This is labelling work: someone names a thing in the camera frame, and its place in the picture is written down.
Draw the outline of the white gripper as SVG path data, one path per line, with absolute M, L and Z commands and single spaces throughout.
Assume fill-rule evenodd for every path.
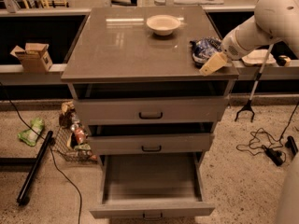
M 239 60 L 246 55 L 245 50 L 237 42 L 235 30 L 229 32 L 223 38 L 221 41 L 221 50 L 223 52 L 214 53 L 200 68 L 199 72 L 201 75 L 208 76 L 218 71 L 227 64 L 228 57 L 231 60 Z

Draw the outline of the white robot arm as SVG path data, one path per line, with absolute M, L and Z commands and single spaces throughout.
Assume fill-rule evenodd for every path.
M 283 41 L 299 56 L 299 0 L 259 0 L 254 15 L 234 28 L 221 41 L 221 52 L 213 54 L 200 69 L 208 76 L 253 50 Z M 299 224 L 299 154 L 289 167 L 281 191 L 275 224 Z

